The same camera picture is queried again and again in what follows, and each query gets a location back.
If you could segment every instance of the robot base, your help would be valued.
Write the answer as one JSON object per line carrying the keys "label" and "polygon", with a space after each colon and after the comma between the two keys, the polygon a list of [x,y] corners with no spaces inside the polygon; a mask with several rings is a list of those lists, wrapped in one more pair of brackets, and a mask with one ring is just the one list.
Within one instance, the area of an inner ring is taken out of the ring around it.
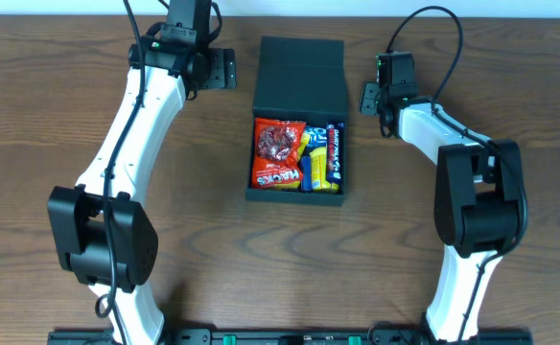
{"label": "robot base", "polygon": [[[158,345],[434,345],[424,323],[421,330],[405,326],[368,331],[211,331],[207,329],[165,330]],[[112,330],[98,332],[51,332],[48,345],[111,344]],[[465,345],[532,345],[531,333],[520,330],[480,331]]]}

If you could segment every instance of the blue candy bar wrapper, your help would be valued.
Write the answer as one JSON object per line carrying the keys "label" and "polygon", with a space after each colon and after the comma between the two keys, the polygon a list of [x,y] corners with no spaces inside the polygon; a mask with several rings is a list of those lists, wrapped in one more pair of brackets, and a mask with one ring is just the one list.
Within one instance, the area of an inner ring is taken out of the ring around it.
{"label": "blue candy bar wrapper", "polygon": [[325,128],[306,126],[303,132],[310,135],[310,142],[306,145],[307,149],[313,150],[327,145],[327,130]]}
{"label": "blue candy bar wrapper", "polygon": [[310,156],[301,157],[301,171],[303,179],[301,180],[301,192],[309,193],[312,191],[312,159]]}
{"label": "blue candy bar wrapper", "polygon": [[327,181],[341,182],[339,173],[339,132],[344,124],[327,125]]}

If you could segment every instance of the candy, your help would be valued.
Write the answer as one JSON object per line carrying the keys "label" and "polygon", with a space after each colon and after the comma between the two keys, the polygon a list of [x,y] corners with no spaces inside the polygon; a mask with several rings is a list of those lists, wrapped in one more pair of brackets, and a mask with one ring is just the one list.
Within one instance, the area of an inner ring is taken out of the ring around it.
{"label": "candy", "polygon": [[306,146],[308,146],[308,143],[310,143],[310,134],[304,132],[303,134],[301,134],[299,149],[297,149],[297,154],[299,156],[299,159],[301,159],[301,155],[303,154],[303,151],[306,149]]}
{"label": "candy", "polygon": [[294,181],[294,182],[291,182],[291,183],[277,184],[277,185],[274,185],[271,188],[276,190],[276,191],[296,191],[299,188],[300,184],[301,184],[301,181]]}
{"label": "candy", "polygon": [[305,126],[303,122],[255,119],[252,188],[262,189],[301,181],[303,174],[297,167],[297,149]]}
{"label": "candy", "polygon": [[327,166],[327,148],[318,148],[310,152],[312,158],[312,189],[315,192],[336,193],[337,183],[329,183],[325,179]]}
{"label": "candy", "polygon": [[313,150],[327,145],[327,130],[325,128],[306,126],[303,132],[310,136],[308,149]]}
{"label": "candy", "polygon": [[310,156],[303,156],[299,162],[301,163],[301,171],[303,172],[301,192],[309,193],[312,191],[312,159]]}
{"label": "candy", "polygon": [[341,182],[339,173],[339,131],[344,124],[327,125],[327,181]]}

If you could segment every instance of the yellow candy wrapper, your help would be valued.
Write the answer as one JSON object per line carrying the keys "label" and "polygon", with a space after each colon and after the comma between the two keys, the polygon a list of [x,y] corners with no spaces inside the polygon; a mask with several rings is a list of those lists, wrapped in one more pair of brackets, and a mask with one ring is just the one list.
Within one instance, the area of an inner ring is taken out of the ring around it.
{"label": "yellow candy wrapper", "polygon": [[327,175],[327,148],[317,148],[310,152],[312,158],[312,190],[318,193],[337,193],[339,185],[329,183]]}
{"label": "yellow candy wrapper", "polygon": [[285,183],[285,184],[277,184],[271,187],[271,189],[277,191],[296,191],[301,185],[301,181],[294,181],[292,183]]}
{"label": "yellow candy wrapper", "polygon": [[306,145],[310,142],[310,134],[303,133],[301,134],[301,141],[299,142],[299,148],[297,148],[297,154],[299,155],[299,159],[301,159],[301,155],[303,151],[306,149]]}

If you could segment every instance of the cable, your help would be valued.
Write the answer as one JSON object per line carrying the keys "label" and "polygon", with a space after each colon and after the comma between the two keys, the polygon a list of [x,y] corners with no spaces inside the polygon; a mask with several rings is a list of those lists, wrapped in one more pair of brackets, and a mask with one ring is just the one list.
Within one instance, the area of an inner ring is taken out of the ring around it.
{"label": "cable", "polygon": [[[142,106],[142,102],[144,100],[144,93],[146,92],[146,66],[144,64],[144,54],[142,52],[141,43],[139,41],[139,30],[137,29],[137,23],[135,22],[135,17],[133,16],[133,11],[128,3],[128,0],[123,0],[125,4],[125,9],[127,10],[128,20],[130,21],[130,25],[133,29],[133,34],[135,35],[135,44],[137,46],[137,55],[139,57],[139,70],[140,70],[140,80],[139,80],[139,94],[135,99],[135,105],[133,106],[133,110],[128,117],[127,123],[125,124],[125,128],[120,133],[118,140],[116,141],[116,146],[107,161],[107,168],[105,168],[105,177],[104,177],[104,194],[103,194],[103,210],[104,210],[104,226],[105,226],[105,236],[107,238],[107,248],[109,251],[109,266],[110,266],[110,288],[109,293],[105,294],[97,300],[95,303],[95,313],[100,318],[106,318],[109,314],[114,311],[114,317],[116,319],[116,324],[118,326],[118,330],[121,334],[122,342],[125,344],[125,334],[122,328],[121,319],[118,314],[118,308],[116,306],[116,292],[118,289],[118,281],[117,281],[117,264],[116,264],[116,248],[114,246],[114,237],[111,230],[111,208],[109,205],[109,184],[113,177],[113,170],[114,166],[116,165],[116,159],[118,157],[118,153],[120,152],[120,148],[122,147],[125,139],[127,138],[128,131],[130,127],[133,125],[135,121],[135,117],[137,116],[137,112],[139,108]],[[104,311],[101,311],[101,302],[106,299],[107,307]]]}
{"label": "cable", "polygon": [[402,333],[402,331],[397,328],[397,326],[395,326],[394,323],[390,322],[390,321],[378,321],[376,323],[374,323],[369,330],[367,330],[367,340],[371,341],[373,344],[379,345],[379,343],[375,340],[372,340],[371,338],[371,333],[372,331],[374,331],[374,329],[376,329],[376,327],[380,326],[380,325],[388,325],[390,326],[395,332],[397,332],[397,334],[402,338],[402,341],[404,341],[407,345],[410,344],[410,342],[406,339],[406,337],[404,336],[404,334]]}
{"label": "cable", "polygon": [[222,30],[221,9],[219,9],[219,5],[215,2],[212,2],[212,8],[214,9],[214,12],[216,12],[216,18],[219,21],[219,26],[216,29],[214,29],[213,32],[210,33],[210,35],[207,38],[207,44],[212,43],[216,38],[218,38]]}
{"label": "cable", "polygon": [[[120,333],[120,338],[122,339],[122,345],[127,345],[126,342],[125,342],[125,339],[127,339],[125,337],[125,329],[123,328],[123,324],[122,324],[122,321],[121,321],[122,316],[120,315],[120,312],[118,311],[118,306],[114,305],[113,311],[114,311],[114,317],[116,317],[116,325],[118,327],[118,332]],[[94,344],[94,343],[98,343],[98,342],[102,342],[102,341],[110,341],[112,344],[117,344],[113,340],[112,334],[110,334],[110,335],[104,335],[104,336],[88,339],[82,345]]]}
{"label": "cable", "polygon": [[525,234],[525,230],[527,229],[527,220],[528,220],[529,212],[528,212],[528,206],[527,206],[527,195],[526,195],[526,192],[525,192],[525,185],[522,182],[520,182],[520,180],[517,178],[519,175],[515,172],[515,170],[512,168],[512,166],[509,164],[508,160],[500,152],[500,150],[497,147],[495,147],[495,145],[493,143],[485,142],[484,140],[478,138],[476,135],[471,133],[472,130],[469,129],[468,127],[460,128],[459,126],[453,124],[452,122],[450,122],[449,120],[444,118],[442,116],[442,114],[440,114],[440,112],[438,111],[438,108],[436,107],[437,100],[440,97],[440,94],[442,93],[442,90],[444,89],[444,86],[446,85],[446,82],[451,77],[451,74],[453,73],[457,62],[459,61],[459,57],[461,56],[461,49],[463,48],[463,27],[461,26],[461,23],[459,22],[459,19],[456,17],[456,15],[453,12],[451,12],[450,10],[445,9],[443,7],[440,7],[440,6],[427,6],[427,7],[424,7],[422,9],[414,12],[413,14],[411,14],[408,18],[406,18],[404,20],[404,22],[399,26],[399,28],[397,28],[397,30],[393,34],[393,37],[390,39],[390,41],[388,42],[388,45],[386,46],[386,52],[387,53],[392,52],[391,47],[393,46],[393,42],[395,41],[395,37],[397,37],[397,34],[402,30],[402,28],[404,28],[404,26],[414,16],[416,16],[416,14],[418,14],[420,12],[428,11],[428,10],[438,10],[438,11],[442,11],[442,12],[445,12],[446,14],[448,14],[453,19],[453,21],[455,22],[456,28],[457,28],[457,33],[459,35],[459,42],[457,44],[457,49],[456,49],[456,53],[455,53],[455,58],[453,59],[453,63],[451,63],[451,67],[449,68],[449,71],[446,73],[446,76],[444,77],[444,79],[440,83],[440,86],[437,88],[437,90],[435,91],[435,94],[433,95],[433,98],[432,98],[432,114],[435,115],[435,117],[438,120],[440,120],[441,122],[443,122],[446,126],[456,130],[458,133],[465,136],[466,138],[471,139],[471,140],[475,141],[476,143],[482,145],[486,150],[489,151],[490,154],[492,154],[494,157],[499,159],[501,161],[501,163],[504,164],[508,168],[508,170],[510,171],[511,177],[517,183],[517,188],[519,189],[519,194],[520,194],[520,198],[521,198],[519,200],[519,213],[521,214],[521,216],[519,217],[519,224],[518,224],[519,225],[518,226],[519,231],[517,232],[517,234],[515,234],[515,237],[513,238],[512,243],[506,249],[504,249],[503,251],[499,251],[495,255],[492,255],[491,257],[489,257],[487,259],[484,259],[482,261],[482,263],[480,263],[480,265],[477,266],[477,269],[478,269],[477,280],[474,284],[474,288],[472,289],[472,295],[470,297],[470,302],[468,303],[467,311],[465,311],[465,314],[463,314],[463,322],[461,323],[461,328],[460,328],[460,331],[459,331],[459,338],[457,340],[459,343],[462,343],[463,341],[461,340],[461,338],[463,337],[463,334],[465,333],[465,328],[466,328],[468,319],[470,317],[470,313],[472,312],[472,308],[474,306],[474,303],[476,301],[476,296],[478,294],[478,287],[480,286],[480,282],[482,280],[482,276],[484,275],[485,268],[486,268],[487,264],[489,264],[490,262],[492,262],[494,260],[497,260],[498,258],[500,258],[500,257],[504,256],[505,254],[511,252],[512,250],[514,250],[514,248],[517,247],[517,245],[519,245],[519,243],[521,242],[521,239],[523,238],[523,236]]}
{"label": "cable", "polygon": [[165,22],[156,22],[152,24],[146,31],[146,35],[156,36]]}

